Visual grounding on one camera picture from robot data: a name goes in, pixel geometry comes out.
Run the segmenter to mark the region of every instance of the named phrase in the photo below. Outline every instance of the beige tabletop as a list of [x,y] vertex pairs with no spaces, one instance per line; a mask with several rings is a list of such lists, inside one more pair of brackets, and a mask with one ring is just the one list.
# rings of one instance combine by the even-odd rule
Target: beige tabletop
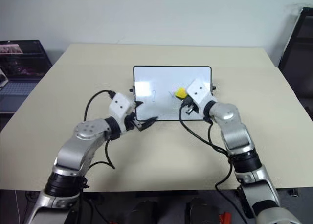
[[[0,135],[1,189],[40,190],[55,157],[83,120],[90,97],[112,89],[132,96],[135,65],[211,66],[216,97],[235,104],[277,188],[313,186],[313,123],[261,48],[71,45]],[[106,118],[110,99],[95,99],[88,119]],[[208,124],[187,122],[205,137]],[[215,125],[213,141],[223,146]],[[87,191],[214,189],[226,159],[179,122],[157,122],[109,145],[116,170],[97,165]],[[101,147],[94,161],[104,160]],[[234,175],[222,188],[233,189]]]

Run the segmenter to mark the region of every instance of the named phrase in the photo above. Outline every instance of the wire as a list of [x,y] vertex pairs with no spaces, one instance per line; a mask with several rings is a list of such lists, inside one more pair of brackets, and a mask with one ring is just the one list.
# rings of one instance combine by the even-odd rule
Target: wire
[[[182,110],[182,108],[183,108],[183,106],[181,106],[181,107],[179,108],[179,121],[180,121],[180,123],[183,125],[183,127],[184,127],[189,133],[191,133],[194,137],[196,137],[196,138],[199,139],[200,141],[204,142],[205,144],[211,146],[215,151],[217,151],[217,152],[219,152],[219,153],[222,153],[222,154],[226,155],[227,158],[229,158],[228,152],[227,152],[225,149],[214,145],[213,142],[212,142],[212,139],[211,139],[211,129],[212,129],[212,127],[213,127],[213,122],[212,122],[212,124],[210,124],[209,129],[208,129],[208,132],[207,132],[208,140],[209,140],[209,141],[206,141],[206,140],[204,140],[202,137],[200,137],[199,135],[197,135],[195,132],[193,132],[190,128],[188,128],[188,126],[186,126],[186,125],[184,124],[183,120],[181,119],[181,110]],[[245,217],[243,216],[243,214],[241,213],[241,211],[239,210],[239,208],[237,207],[237,205],[236,205],[230,198],[228,198],[225,194],[223,194],[223,193],[219,190],[219,188],[218,188],[218,186],[219,186],[220,184],[222,184],[223,182],[225,182],[225,181],[230,177],[231,172],[232,172],[232,170],[233,170],[233,164],[230,162],[230,160],[228,160],[228,162],[229,162],[229,164],[230,164],[229,172],[228,172],[228,174],[226,175],[225,178],[223,178],[221,181],[219,181],[219,182],[217,182],[217,183],[215,184],[215,189],[218,191],[218,193],[219,193],[221,196],[224,197],[224,199],[226,199],[228,202],[230,202],[230,203],[234,206],[234,208],[236,209],[236,211],[239,213],[240,217],[243,219],[244,223],[245,223],[245,224],[248,224],[248,222],[246,221]]]
[[23,224],[25,223],[26,214],[27,214],[27,211],[28,211],[28,205],[29,205],[29,201],[27,201],[26,208],[25,208],[25,211],[24,211],[24,217],[23,217],[23,221],[22,221]]
[[90,207],[90,218],[89,218],[89,223],[92,224],[92,220],[93,220],[93,207],[91,204],[91,201],[88,200],[86,197],[83,197],[83,199],[86,201],[86,203],[89,205]]
[[219,152],[219,153],[222,153],[224,154],[225,156],[228,157],[228,153],[225,149],[221,148],[221,147],[218,147],[216,145],[214,145],[213,143],[211,142],[208,142],[206,140],[204,140],[202,137],[200,137],[199,135],[197,135],[195,132],[193,132],[190,128],[188,128],[188,126],[185,125],[185,123],[183,122],[183,120],[181,119],[181,110],[182,110],[183,106],[181,106],[179,108],[179,121],[180,123],[182,124],[182,126],[189,132],[191,133],[194,137],[196,137],[197,139],[199,139],[201,142],[204,142],[205,144],[211,146],[215,151]]
[[87,112],[88,112],[88,108],[89,108],[90,103],[93,101],[93,99],[94,99],[96,96],[98,96],[98,95],[101,94],[101,93],[105,93],[105,92],[106,92],[106,93],[110,93],[111,91],[110,91],[110,90],[102,90],[102,91],[99,91],[98,93],[94,94],[94,95],[91,97],[91,99],[88,101],[87,106],[86,106],[86,108],[85,108],[84,121],[86,121],[86,119],[87,119]]
[[97,207],[95,204],[93,204],[93,206],[94,206],[94,209],[97,211],[97,213],[102,217],[102,219],[104,220],[104,222],[105,222],[106,224],[110,224],[110,222],[100,213],[98,207]]
[[207,138],[209,139],[209,143],[213,144],[212,139],[211,139],[211,129],[212,129],[212,126],[213,126],[213,122],[210,124],[209,129],[207,131]]
[[239,208],[237,207],[237,205],[230,199],[228,198],[225,194],[222,193],[222,191],[219,189],[219,185],[221,185],[223,182],[225,182],[231,175],[231,172],[233,170],[233,165],[230,163],[230,168],[229,168],[229,172],[226,175],[225,178],[223,178],[222,180],[220,180],[219,182],[217,182],[215,184],[215,189],[218,191],[218,193],[224,197],[225,200],[227,200],[229,203],[231,203],[231,205],[235,208],[235,210],[238,212],[238,214],[240,215],[240,217],[243,219],[245,224],[248,224],[248,222],[246,221],[244,215],[241,213],[241,211],[239,210]]
[[81,223],[81,219],[82,219],[82,209],[83,209],[83,191],[81,191],[80,195],[79,195],[79,206],[78,206],[78,217],[76,219],[76,224],[80,224]]
[[31,199],[34,199],[34,197],[31,197],[31,195],[29,195],[29,197],[27,196],[27,191],[25,191],[25,198],[27,199],[28,202],[31,203],[36,203],[36,201],[32,201]]
[[112,169],[115,169],[115,166],[113,165],[113,163],[111,162],[110,158],[109,158],[109,153],[108,153],[108,145],[109,145],[109,142],[110,140],[108,140],[106,142],[106,145],[104,147],[104,150],[105,150],[105,155],[106,155],[106,158],[107,158],[107,161],[108,162],[104,162],[104,161],[98,161],[96,163],[93,163],[91,166],[89,166],[89,169],[91,169],[93,166],[97,165],[97,164],[106,164],[108,166],[110,166]]
[[19,224],[21,224],[20,209],[19,209],[18,196],[16,194],[16,190],[14,190],[14,193],[15,193],[16,208],[18,209],[18,215],[19,215]]

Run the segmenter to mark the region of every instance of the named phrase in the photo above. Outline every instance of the laptop keyboard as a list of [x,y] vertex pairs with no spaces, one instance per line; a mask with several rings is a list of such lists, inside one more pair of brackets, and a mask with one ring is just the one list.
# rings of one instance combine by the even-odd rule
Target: laptop keyboard
[[0,91],[0,95],[29,95],[36,82],[9,82]]

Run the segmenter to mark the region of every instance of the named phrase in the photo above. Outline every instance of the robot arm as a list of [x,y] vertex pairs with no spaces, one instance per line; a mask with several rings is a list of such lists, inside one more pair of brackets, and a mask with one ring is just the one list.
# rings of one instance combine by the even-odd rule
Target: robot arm
[[107,140],[115,140],[135,127],[142,131],[157,120],[152,117],[139,123],[134,109],[141,104],[114,93],[109,118],[85,121],[75,127],[72,138],[58,152],[48,182],[40,192],[27,224],[43,223],[37,215],[43,210],[44,220],[58,219],[59,223],[64,223],[70,218],[70,209],[87,187],[85,174],[96,150]]
[[197,111],[204,120],[213,119],[221,129],[229,159],[240,183],[239,194],[245,213],[257,224],[301,224],[288,210],[280,207],[279,197],[265,166],[261,163],[236,106],[217,102],[200,80],[186,90],[183,104],[187,113]]

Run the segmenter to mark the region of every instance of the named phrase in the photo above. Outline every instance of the yellow object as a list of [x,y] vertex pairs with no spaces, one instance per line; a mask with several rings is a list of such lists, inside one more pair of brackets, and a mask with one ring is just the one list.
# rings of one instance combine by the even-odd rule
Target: yellow object
[[175,92],[175,96],[177,98],[180,98],[180,99],[184,99],[185,97],[187,97],[187,93],[185,91],[184,88],[180,87],[176,92]]

